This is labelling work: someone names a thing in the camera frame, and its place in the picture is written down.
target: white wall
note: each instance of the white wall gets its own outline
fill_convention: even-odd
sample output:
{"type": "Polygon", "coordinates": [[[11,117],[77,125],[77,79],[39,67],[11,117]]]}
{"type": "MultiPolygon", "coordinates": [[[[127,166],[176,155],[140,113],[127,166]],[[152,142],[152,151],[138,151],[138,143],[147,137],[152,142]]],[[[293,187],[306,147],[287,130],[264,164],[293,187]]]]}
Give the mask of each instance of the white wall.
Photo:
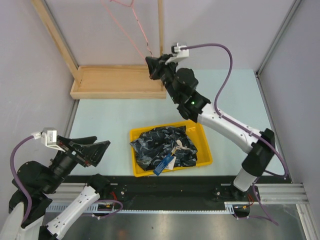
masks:
{"type": "MultiPolygon", "coordinates": [[[[100,0],[47,0],[80,65],[143,64],[143,59],[110,18],[100,0]]],[[[114,16],[147,56],[146,42],[129,8],[104,0],[114,16]]],[[[164,47],[215,42],[228,46],[234,67],[257,69],[293,0],[163,0],[164,47]]],[[[135,0],[136,13],[159,55],[157,0],[135,0]]],[[[194,69],[226,69],[223,50],[194,50],[183,62],[194,69]]]]}
{"type": "Polygon", "coordinates": [[[320,1],[304,1],[261,75],[292,178],[320,224],[320,1]]]}
{"type": "MultiPolygon", "coordinates": [[[[29,0],[0,1],[0,229],[16,188],[10,154],[30,133],[56,127],[63,134],[73,100],[72,78],[29,0]]],[[[48,165],[55,151],[37,141],[16,154],[15,166],[36,160],[48,165]]]]}

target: patterned fabric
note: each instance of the patterned fabric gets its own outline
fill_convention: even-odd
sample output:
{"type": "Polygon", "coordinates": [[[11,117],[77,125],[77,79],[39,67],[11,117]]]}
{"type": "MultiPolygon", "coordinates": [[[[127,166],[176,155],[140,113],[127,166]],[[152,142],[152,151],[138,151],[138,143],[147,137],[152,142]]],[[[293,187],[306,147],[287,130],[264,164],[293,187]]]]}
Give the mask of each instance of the patterned fabric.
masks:
{"type": "Polygon", "coordinates": [[[186,135],[186,126],[156,127],[141,133],[140,137],[130,143],[135,150],[137,164],[144,169],[153,170],[174,147],[178,146],[177,140],[189,149],[177,150],[174,167],[192,167],[197,162],[197,148],[186,135]]]}

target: white tag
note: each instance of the white tag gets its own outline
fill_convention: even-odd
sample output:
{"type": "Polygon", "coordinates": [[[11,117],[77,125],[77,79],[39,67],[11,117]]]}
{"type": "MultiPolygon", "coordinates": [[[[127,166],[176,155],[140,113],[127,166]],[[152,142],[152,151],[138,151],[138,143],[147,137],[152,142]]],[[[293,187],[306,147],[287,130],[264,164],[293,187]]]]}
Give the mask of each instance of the white tag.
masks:
{"type": "Polygon", "coordinates": [[[176,156],[169,162],[169,164],[164,169],[173,170],[176,162],[176,156]]]}

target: metal floor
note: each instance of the metal floor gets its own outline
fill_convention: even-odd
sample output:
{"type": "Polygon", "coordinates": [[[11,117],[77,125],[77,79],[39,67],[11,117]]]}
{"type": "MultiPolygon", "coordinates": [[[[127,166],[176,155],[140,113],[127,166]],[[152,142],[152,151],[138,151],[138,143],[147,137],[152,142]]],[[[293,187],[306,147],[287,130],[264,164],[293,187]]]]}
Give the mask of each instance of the metal floor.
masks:
{"type": "MultiPolygon", "coordinates": [[[[280,224],[232,215],[118,213],[97,220],[80,217],[63,240],[305,240],[296,205],[268,205],[280,224]]],[[[258,205],[252,215],[264,216],[258,205]]],[[[47,213],[44,223],[57,213],[47,213]]]]}

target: blue tag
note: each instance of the blue tag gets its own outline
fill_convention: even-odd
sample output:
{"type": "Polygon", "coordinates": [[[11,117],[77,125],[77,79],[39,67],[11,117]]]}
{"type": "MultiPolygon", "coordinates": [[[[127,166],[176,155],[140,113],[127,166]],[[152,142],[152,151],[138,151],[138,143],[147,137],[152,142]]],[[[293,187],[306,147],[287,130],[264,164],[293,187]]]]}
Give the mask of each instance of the blue tag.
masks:
{"type": "Polygon", "coordinates": [[[174,159],[173,156],[171,156],[171,153],[169,153],[165,158],[156,166],[155,170],[153,170],[153,173],[157,176],[160,175],[160,173],[165,169],[165,167],[174,159]]]}

